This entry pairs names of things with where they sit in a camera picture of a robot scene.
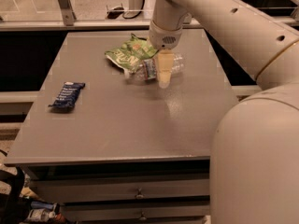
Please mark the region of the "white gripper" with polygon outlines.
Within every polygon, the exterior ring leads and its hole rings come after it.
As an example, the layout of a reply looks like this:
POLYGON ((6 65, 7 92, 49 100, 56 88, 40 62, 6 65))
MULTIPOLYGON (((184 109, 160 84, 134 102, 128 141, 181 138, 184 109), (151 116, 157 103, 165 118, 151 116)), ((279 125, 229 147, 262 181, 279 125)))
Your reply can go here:
POLYGON ((168 31, 160 28, 151 21, 149 24, 149 41, 156 49, 161 49, 157 54, 157 79, 159 87, 165 89, 170 84, 174 53, 171 49, 178 45, 182 29, 168 31))

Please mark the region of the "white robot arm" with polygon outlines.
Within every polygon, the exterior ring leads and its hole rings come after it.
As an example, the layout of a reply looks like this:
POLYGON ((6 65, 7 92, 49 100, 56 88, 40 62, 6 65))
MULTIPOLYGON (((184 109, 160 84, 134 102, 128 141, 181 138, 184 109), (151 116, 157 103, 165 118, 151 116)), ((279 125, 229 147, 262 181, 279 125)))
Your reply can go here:
POLYGON ((299 224, 298 31, 241 0, 156 0, 151 44, 174 48, 187 14, 260 89, 214 134, 211 224, 299 224))

